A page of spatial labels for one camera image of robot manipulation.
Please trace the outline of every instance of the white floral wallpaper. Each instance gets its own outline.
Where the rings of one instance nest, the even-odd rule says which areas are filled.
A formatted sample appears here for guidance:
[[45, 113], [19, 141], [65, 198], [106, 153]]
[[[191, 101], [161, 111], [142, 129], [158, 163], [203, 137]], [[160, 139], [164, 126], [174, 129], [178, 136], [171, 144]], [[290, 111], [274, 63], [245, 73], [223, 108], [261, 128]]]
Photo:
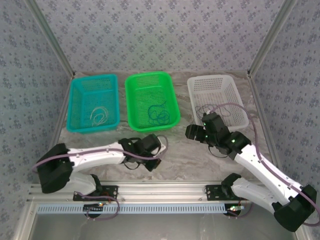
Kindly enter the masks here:
[[254, 79], [284, 171], [319, 195], [319, 0], [298, 1]]
[[25, 2], [1, 0], [0, 9], [0, 239], [9, 240], [69, 78]]
[[73, 70], [246, 70], [283, 0], [36, 0]]

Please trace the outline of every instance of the green basket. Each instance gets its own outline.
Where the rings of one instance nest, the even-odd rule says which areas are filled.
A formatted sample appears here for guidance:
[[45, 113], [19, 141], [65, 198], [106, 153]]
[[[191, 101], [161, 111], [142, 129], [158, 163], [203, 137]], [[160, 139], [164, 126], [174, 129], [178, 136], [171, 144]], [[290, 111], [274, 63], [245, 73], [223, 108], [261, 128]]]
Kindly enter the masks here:
[[125, 81], [130, 127], [141, 133], [165, 130], [180, 121], [171, 77], [163, 71], [140, 73]]

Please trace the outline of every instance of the plastic basket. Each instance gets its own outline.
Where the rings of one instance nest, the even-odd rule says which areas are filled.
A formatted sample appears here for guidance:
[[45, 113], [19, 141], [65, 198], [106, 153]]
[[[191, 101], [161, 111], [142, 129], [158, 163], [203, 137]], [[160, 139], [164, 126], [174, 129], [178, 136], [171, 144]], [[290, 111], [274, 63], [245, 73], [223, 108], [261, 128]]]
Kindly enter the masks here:
[[[195, 123], [203, 125], [203, 113], [225, 103], [243, 106], [234, 79], [229, 75], [207, 75], [191, 77], [187, 81]], [[248, 126], [248, 116], [237, 106], [223, 106], [215, 111], [228, 126], [236, 131]]]
[[82, 134], [114, 130], [120, 122], [118, 81], [114, 74], [71, 82], [66, 129]]
[[146, 133], [177, 125], [180, 111], [171, 77], [166, 72], [147, 72], [129, 76], [125, 95], [130, 127]]

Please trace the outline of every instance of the white basket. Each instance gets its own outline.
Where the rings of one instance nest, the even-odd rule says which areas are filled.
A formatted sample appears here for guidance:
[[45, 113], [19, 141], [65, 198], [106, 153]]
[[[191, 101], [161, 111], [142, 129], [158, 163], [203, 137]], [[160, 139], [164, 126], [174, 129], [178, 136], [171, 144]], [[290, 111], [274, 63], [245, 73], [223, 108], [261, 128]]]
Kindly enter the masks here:
[[[225, 103], [243, 106], [234, 79], [229, 75], [191, 77], [187, 81], [195, 123], [202, 125], [203, 113]], [[243, 129], [249, 125], [248, 116], [237, 106], [223, 106], [215, 111], [228, 126], [229, 131]]]

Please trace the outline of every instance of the marble surface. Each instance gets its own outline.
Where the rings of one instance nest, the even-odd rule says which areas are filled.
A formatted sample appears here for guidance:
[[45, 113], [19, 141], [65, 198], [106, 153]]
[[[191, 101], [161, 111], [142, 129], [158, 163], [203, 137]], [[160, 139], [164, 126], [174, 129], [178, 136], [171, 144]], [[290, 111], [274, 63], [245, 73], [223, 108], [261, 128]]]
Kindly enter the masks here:
[[[133, 131], [128, 125], [126, 95], [124, 82], [126, 78], [135, 72], [114, 72], [118, 76], [120, 124], [114, 131], [104, 131], [93, 134], [71, 133], [62, 126], [59, 143], [65, 143], [69, 148], [90, 148], [108, 145], [122, 138], [140, 137], [147, 134]], [[231, 173], [242, 175], [248, 180], [256, 178], [243, 166], [229, 158], [216, 158], [208, 151], [206, 144], [199, 143], [185, 137], [186, 126], [194, 123], [194, 116], [189, 98], [187, 80], [195, 76], [227, 74], [233, 77], [241, 96], [244, 107], [251, 114], [258, 131], [258, 141], [261, 153], [270, 159], [270, 154], [265, 141], [256, 105], [245, 72], [200, 72], [200, 71], [172, 71], [168, 72], [174, 84], [174, 90], [178, 101], [181, 120], [179, 124], [169, 130], [154, 132], [156, 135], [166, 135], [169, 140], [169, 148], [162, 158], [161, 164], [153, 172], [147, 171], [143, 166], [136, 170], [129, 170], [124, 165], [102, 165], [82, 171], [83, 173], [95, 174], [100, 180], [223, 180]], [[83, 77], [82, 73], [76, 73], [76, 77]], [[252, 124], [240, 130], [252, 142], [254, 131]]]

